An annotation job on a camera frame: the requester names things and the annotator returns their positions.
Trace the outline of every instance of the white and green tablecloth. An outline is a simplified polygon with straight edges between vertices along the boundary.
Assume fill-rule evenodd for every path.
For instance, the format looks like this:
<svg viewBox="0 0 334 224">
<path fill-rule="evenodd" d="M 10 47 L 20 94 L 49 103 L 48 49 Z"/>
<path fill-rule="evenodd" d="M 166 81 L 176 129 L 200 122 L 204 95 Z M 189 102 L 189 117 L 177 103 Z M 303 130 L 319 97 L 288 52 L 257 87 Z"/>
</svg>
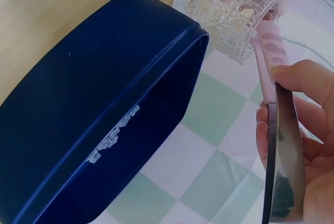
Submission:
<svg viewBox="0 0 334 224">
<path fill-rule="evenodd" d="M 292 63 L 333 69 L 334 0 L 291 0 L 280 25 Z M 182 123 L 93 224 L 260 224 L 261 97 L 255 60 L 209 48 Z"/>
</svg>

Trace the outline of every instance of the wooden table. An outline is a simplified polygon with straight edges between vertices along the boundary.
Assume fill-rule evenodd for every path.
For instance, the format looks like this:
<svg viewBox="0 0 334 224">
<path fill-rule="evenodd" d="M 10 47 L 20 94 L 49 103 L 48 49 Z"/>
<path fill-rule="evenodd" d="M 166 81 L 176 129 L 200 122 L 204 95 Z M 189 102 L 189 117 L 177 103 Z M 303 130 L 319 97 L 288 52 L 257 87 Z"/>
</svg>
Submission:
<svg viewBox="0 0 334 224">
<path fill-rule="evenodd" d="M 108 1 L 0 0 L 0 104 L 54 45 Z"/>
</svg>

